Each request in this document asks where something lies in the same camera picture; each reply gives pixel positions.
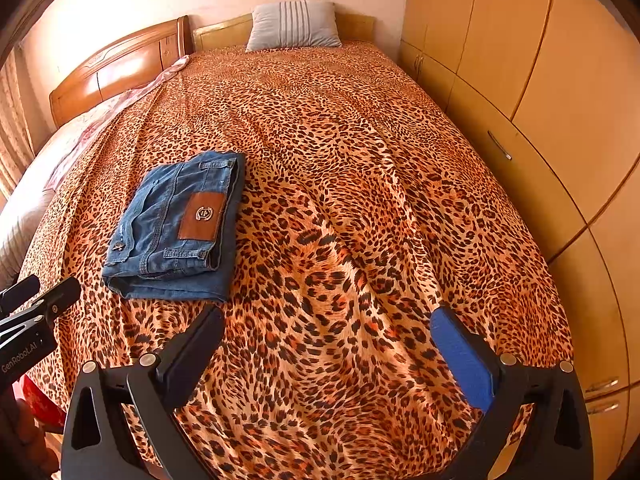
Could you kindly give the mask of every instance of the leopard print fabric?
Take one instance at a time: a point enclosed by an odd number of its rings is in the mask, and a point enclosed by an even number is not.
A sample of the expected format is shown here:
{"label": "leopard print fabric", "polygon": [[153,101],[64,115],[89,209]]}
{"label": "leopard print fabric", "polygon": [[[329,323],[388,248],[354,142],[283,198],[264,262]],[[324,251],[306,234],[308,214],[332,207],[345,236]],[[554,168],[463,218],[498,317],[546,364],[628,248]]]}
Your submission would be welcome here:
{"label": "leopard print fabric", "polygon": [[406,478],[446,465],[481,413],[430,337],[440,304],[525,364],[572,357],[513,205],[394,63],[357,42],[228,48],[194,55],[116,117],[37,231],[22,276],[43,289],[69,275],[82,284],[57,322],[60,347],[31,372],[60,406],[86,360],[129,365],[202,308],[124,301],[100,270],[145,173],[204,150],[247,158],[224,343],[177,413],[221,478]]}

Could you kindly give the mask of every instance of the gray pillowcase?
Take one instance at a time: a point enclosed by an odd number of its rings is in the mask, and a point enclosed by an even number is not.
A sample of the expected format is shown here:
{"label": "gray pillowcase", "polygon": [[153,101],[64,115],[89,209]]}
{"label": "gray pillowcase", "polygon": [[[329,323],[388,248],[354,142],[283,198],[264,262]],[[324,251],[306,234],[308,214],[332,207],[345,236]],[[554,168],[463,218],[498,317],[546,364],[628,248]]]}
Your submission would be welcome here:
{"label": "gray pillowcase", "polygon": [[342,46],[334,4],[313,0],[255,7],[247,52],[288,46]]}

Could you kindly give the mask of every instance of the wooden cabinet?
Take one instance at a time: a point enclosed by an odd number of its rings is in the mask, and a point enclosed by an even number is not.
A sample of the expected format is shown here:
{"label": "wooden cabinet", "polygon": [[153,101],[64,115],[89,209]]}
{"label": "wooden cabinet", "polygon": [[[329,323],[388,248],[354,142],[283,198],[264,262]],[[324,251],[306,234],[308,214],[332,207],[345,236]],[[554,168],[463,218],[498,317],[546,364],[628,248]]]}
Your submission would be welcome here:
{"label": "wooden cabinet", "polygon": [[507,118],[458,77],[447,114],[500,181],[550,259],[584,226],[562,184]]}
{"label": "wooden cabinet", "polygon": [[549,270],[556,282],[574,343],[574,366],[585,397],[629,384],[625,332],[600,251],[586,230]]}
{"label": "wooden cabinet", "polygon": [[418,65],[418,84],[440,108],[445,110],[456,75],[427,55],[422,56]]}
{"label": "wooden cabinet", "polygon": [[440,108],[444,110],[447,107],[455,78],[451,70],[404,41],[400,42],[398,65],[418,82]]}
{"label": "wooden cabinet", "polygon": [[589,221],[640,152],[640,44],[597,0],[553,0],[514,124]]}
{"label": "wooden cabinet", "polygon": [[542,40],[549,0],[474,0],[458,76],[507,117]]}
{"label": "wooden cabinet", "polygon": [[625,437],[629,392],[587,402],[593,443],[593,480],[607,480],[618,466]]}
{"label": "wooden cabinet", "polygon": [[640,381],[640,170],[617,193],[591,231],[618,295],[625,324],[629,380]]}
{"label": "wooden cabinet", "polygon": [[406,0],[402,39],[455,72],[474,0]]}
{"label": "wooden cabinet", "polygon": [[629,415],[626,418],[625,441],[622,445],[622,460],[640,435],[640,385],[629,390]]}
{"label": "wooden cabinet", "polygon": [[417,50],[421,50],[424,46],[424,34],[427,31],[427,2],[428,0],[406,0],[404,7],[402,41]]}
{"label": "wooden cabinet", "polygon": [[413,80],[418,79],[418,63],[420,62],[420,56],[422,53],[415,47],[406,43],[400,42],[400,50],[398,51],[398,66],[407,72],[409,77]]}

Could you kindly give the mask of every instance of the wooden headboard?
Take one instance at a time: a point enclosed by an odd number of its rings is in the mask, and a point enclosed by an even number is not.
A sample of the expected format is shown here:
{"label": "wooden headboard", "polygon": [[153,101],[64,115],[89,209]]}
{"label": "wooden headboard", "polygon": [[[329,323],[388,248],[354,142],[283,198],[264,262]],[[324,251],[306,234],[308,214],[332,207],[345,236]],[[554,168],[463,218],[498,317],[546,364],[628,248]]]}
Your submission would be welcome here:
{"label": "wooden headboard", "polygon": [[178,58],[192,53],[188,16],[143,28],[108,44],[49,95],[56,127],[114,95],[153,81]]}
{"label": "wooden headboard", "polygon": [[[376,19],[362,14],[335,13],[335,25],[341,40],[373,41]],[[251,14],[238,16],[226,22],[207,25],[193,31],[196,50],[210,50],[247,44],[254,20]]]}

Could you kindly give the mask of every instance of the denim jeans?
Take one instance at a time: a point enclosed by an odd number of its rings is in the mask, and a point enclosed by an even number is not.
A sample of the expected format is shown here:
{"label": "denim jeans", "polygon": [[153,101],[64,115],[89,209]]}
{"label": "denim jeans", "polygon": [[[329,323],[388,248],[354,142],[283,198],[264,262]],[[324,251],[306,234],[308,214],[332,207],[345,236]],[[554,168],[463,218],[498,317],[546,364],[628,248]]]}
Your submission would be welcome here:
{"label": "denim jeans", "polygon": [[228,301],[244,156],[203,152],[147,173],[102,269],[123,298]]}

